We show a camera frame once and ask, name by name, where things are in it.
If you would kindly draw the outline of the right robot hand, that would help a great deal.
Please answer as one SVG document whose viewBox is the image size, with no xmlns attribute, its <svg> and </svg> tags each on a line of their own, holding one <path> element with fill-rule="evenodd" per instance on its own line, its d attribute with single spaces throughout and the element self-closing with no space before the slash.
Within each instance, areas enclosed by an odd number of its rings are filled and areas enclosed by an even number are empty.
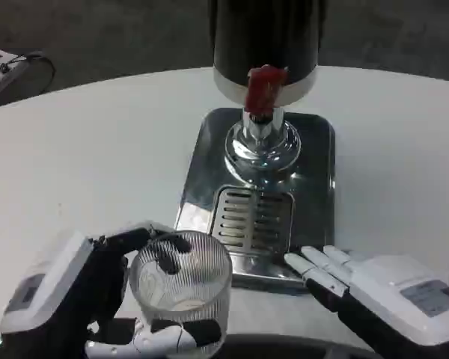
<svg viewBox="0 0 449 359">
<path fill-rule="evenodd" d="M 449 284 L 408 255 L 363 261 L 332 245 L 284 261 L 309 293 L 382 358 L 449 358 Z"/>
</svg>

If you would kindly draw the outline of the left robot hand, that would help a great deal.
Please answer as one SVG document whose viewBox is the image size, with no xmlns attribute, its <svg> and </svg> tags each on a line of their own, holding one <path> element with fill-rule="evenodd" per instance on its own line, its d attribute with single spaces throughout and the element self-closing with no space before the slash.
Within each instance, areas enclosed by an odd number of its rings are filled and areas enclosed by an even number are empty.
<svg viewBox="0 0 449 359">
<path fill-rule="evenodd" d="M 209 358 L 227 335 L 231 272 L 206 233 L 64 232 L 9 300 L 0 358 Z"/>
</svg>

